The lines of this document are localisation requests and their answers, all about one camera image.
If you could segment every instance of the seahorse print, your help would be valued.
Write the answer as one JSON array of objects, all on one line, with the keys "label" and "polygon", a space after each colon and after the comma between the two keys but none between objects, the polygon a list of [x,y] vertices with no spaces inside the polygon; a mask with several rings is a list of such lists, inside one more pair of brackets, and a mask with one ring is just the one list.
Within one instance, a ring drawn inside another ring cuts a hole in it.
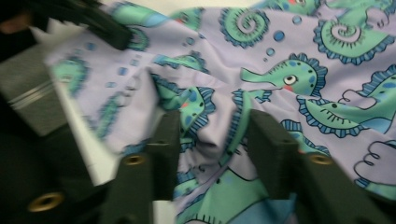
[{"label": "seahorse print", "polygon": [[199,183],[191,169],[186,173],[177,172],[177,186],[174,191],[174,199],[188,195],[198,187]]},{"label": "seahorse print", "polygon": [[99,120],[95,123],[93,130],[100,139],[104,139],[111,132],[111,124],[120,112],[119,97],[120,92],[109,97],[99,110]]},{"label": "seahorse print", "polygon": [[138,51],[143,51],[149,46],[149,38],[136,26],[154,27],[169,20],[152,9],[130,2],[117,3],[110,11],[110,15],[113,20],[129,27],[133,33],[129,48]]},{"label": "seahorse print", "polygon": [[339,21],[319,21],[314,42],[319,52],[341,63],[359,65],[370,61],[395,41],[395,37],[375,30],[361,29]]},{"label": "seahorse print", "polygon": [[263,40],[270,21],[263,11],[248,8],[225,8],[219,19],[225,40],[243,49]]},{"label": "seahorse print", "polygon": [[170,20],[168,17],[150,8],[127,1],[117,3],[110,11],[110,15],[119,24],[128,26],[154,27]]},{"label": "seahorse print", "polygon": [[280,124],[300,143],[300,150],[303,153],[319,152],[330,157],[329,149],[323,146],[316,146],[303,135],[303,127],[300,122],[295,122],[291,119],[285,119],[282,120]]},{"label": "seahorse print", "polygon": [[320,7],[320,0],[266,0],[254,8],[271,8],[300,15],[312,15]]},{"label": "seahorse print", "polygon": [[161,105],[164,109],[180,110],[181,137],[198,139],[197,132],[209,122],[207,117],[215,112],[216,107],[211,98],[213,89],[193,87],[179,89],[175,83],[170,83],[158,75],[151,75],[160,94]]},{"label": "seahorse print", "polygon": [[149,139],[145,139],[145,140],[141,141],[139,144],[128,145],[128,146],[124,147],[121,154],[123,156],[126,156],[126,155],[141,152],[148,142],[149,142]]},{"label": "seahorse print", "polygon": [[396,175],[392,165],[396,159],[396,141],[373,142],[368,153],[355,164],[360,178],[355,183],[371,192],[396,200]]},{"label": "seahorse print", "polygon": [[56,63],[51,69],[53,75],[67,84],[67,90],[73,97],[78,95],[90,72],[88,65],[75,56]]},{"label": "seahorse print", "polygon": [[249,91],[248,94],[250,95],[250,97],[255,99],[260,104],[264,102],[271,102],[270,96],[272,95],[272,91],[255,90],[255,91]]},{"label": "seahorse print", "polygon": [[320,90],[326,84],[327,68],[320,66],[316,59],[308,58],[304,53],[291,54],[289,58],[265,74],[256,74],[245,68],[241,70],[241,79],[247,82],[267,82],[276,87],[297,94],[320,97]]},{"label": "seahorse print", "polygon": [[329,8],[345,10],[337,17],[341,23],[362,28],[370,28],[370,22],[376,23],[378,28],[383,27],[389,23],[389,15],[395,13],[396,9],[394,0],[335,0],[327,2],[326,5]]},{"label": "seahorse print", "polygon": [[321,107],[360,125],[386,133],[396,114],[392,99],[396,97],[396,64],[386,71],[375,72],[361,91],[346,91],[339,103]]},{"label": "seahorse print", "polygon": [[181,65],[209,74],[205,68],[205,60],[201,58],[201,54],[197,51],[192,51],[189,55],[182,55],[176,58],[169,58],[164,55],[158,55],[154,58],[154,63],[165,66],[169,65],[172,68],[178,69]]},{"label": "seahorse print", "polygon": [[323,99],[306,100],[302,96],[297,96],[297,101],[300,104],[299,111],[306,117],[306,122],[310,126],[318,127],[321,133],[344,138],[347,135],[357,136],[362,130],[367,129],[359,123],[339,117],[328,106],[329,109],[325,108],[326,105],[331,105],[332,108],[335,103]]},{"label": "seahorse print", "polygon": [[260,179],[245,180],[227,169],[206,193],[186,205],[185,210],[177,215],[177,223],[229,223],[265,197],[267,193]]},{"label": "seahorse print", "polygon": [[202,7],[195,7],[179,11],[170,16],[170,18],[178,21],[193,31],[198,31],[201,27],[202,14],[205,10]]},{"label": "seahorse print", "polygon": [[223,166],[235,153],[237,146],[241,143],[248,127],[249,111],[251,108],[250,95],[248,92],[238,90],[233,92],[233,102],[236,110],[233,112],[231,126],[229,128],[224,147],[224,154],[219,160]]}]

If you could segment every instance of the seahorse eye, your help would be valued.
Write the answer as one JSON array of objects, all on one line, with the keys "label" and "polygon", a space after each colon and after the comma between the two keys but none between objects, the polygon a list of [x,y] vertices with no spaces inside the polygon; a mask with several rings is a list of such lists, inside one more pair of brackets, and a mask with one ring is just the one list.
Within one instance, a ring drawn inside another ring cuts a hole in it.
[{"label": "seahorse eye", "polygon": [[305,0],[296,0],[296,3],[304,6],[305,5]]},{"label": "seahorse eye", "polygon": [[284,82],[286,85],[292,85],[292,84],[294,84],[295,82],[297,82],[297,80],[298,80],[298,78],[297,78],[297,76],[295,76],[295,75],[290,75],[290,76],[287,76],[287,77],[284,77],[284,78],[283,78],[283,82]]}]

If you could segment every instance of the seahorse print fabric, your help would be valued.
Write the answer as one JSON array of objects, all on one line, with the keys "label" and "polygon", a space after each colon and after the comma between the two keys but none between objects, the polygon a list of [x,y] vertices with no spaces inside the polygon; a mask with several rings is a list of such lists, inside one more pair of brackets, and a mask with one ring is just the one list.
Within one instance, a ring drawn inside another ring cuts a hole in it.
[{"label": "seahorse print fabric", "polygon": [[[395,3],[379,4],[395,24]],[[276,118],[302,152],[334,158],[358,186],[396,200],[395,36],[369,26],[372,7],[337,14],[355,6],[339,5],[275,0],[167,17],[118,2],[106,11],[134,33],[127,50],[85,32],[47,63],[115,153],[144,147],[157,108],[181,112],[177,223],[290,220],[293,199],[268,200],[247,155],[250,109]],[[316,17],[323,7],[331,20]]]}]

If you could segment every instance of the clamp jaw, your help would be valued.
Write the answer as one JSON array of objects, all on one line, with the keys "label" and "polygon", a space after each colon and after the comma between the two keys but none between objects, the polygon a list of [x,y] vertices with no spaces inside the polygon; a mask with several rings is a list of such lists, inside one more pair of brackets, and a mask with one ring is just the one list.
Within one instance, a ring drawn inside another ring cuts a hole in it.
[{"label": "clamp jaw", "polygon": [[96,0],[27,0],[26,6],[34,13],[59,21],[85,24],[95,35],[115,49],[127,49],[132,32],[118,24],[99,7]]}]

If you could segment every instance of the white surface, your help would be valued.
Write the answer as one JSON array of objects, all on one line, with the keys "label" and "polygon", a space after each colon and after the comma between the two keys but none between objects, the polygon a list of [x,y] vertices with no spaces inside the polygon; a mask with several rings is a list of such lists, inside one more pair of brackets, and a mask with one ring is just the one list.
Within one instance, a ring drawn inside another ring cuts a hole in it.
[{"label": "white surface", "polygon": [[[164,15],[188,7],[249,7],[257,3],[258,0],[135,0],[135,4],[150,7]],[[70,23],[63,24],[58,21],[50,21],[49,33],[40,32],[34,29],[34,34],[43,46],[44,53],[48,53],[73,35],[77,35],[82,30]],[[56,90],[64,107],[69,124],[78,142],[81,155],[91,175],[94,185],[100,185],[114,178],[118,166],[119,156],[111,153],[105,148],[90,132],[82,117],[78,113],[78,108],[69,98],[66,89],[55,83]],[[154,221],[159,224],[175,222],[175,209],[169,202],[154,202]]]}]

